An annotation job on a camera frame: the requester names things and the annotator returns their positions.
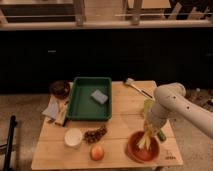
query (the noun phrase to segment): sponge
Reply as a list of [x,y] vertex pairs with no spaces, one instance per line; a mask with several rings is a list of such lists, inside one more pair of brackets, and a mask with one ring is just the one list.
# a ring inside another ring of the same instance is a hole
[[95,90],[92,94],[91,97],[97,101],[100,104],[104,104],[106,103],[106,101],[108,100],[108,96],[106,96],[105,94],[103,94],[100,90]]

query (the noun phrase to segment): brown jar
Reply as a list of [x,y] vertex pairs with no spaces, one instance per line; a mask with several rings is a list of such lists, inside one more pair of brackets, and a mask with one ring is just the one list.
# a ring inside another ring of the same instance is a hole
[[57,99],[65,99],[70,93],[70,84],[67,81],[56,81],[50,85],[50,93]]

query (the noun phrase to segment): white cup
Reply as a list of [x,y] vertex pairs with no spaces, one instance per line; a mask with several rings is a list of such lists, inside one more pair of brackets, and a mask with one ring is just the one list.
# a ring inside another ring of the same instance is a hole
[[77,128],[71,128],[65,133],[65,144],[69,147],[78,148],[83,139],[82,132]]

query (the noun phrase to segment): small bowl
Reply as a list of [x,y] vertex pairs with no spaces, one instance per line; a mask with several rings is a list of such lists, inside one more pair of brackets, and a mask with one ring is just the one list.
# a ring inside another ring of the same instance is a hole
[[148,162],[148,161],[152,161],[156,159],[160,151],[158,142],[154,137],[151,138],[150,150],[147,150],[146,148],[139,149],[139,147],[137,146],[137,143],[140,141],[143,135],[144,135],[144,132],[142,131],[133,133],[131,137],[129,138],[129,141],[127,143],[127,149],[126,149],[127,155],[131,159],[139,163]]
[[66,99],[70,93],[70,84],[67,81],[56,81],[50,85],[50,93],[57,99]]

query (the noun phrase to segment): grapes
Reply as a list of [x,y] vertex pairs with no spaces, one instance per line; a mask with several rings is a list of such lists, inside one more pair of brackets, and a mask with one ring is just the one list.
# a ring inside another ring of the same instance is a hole
[[102,125],[99,129],[87,131],[84,134],[84,140],[91,144],[100,141],[100,139],[107,133],[105,125]]

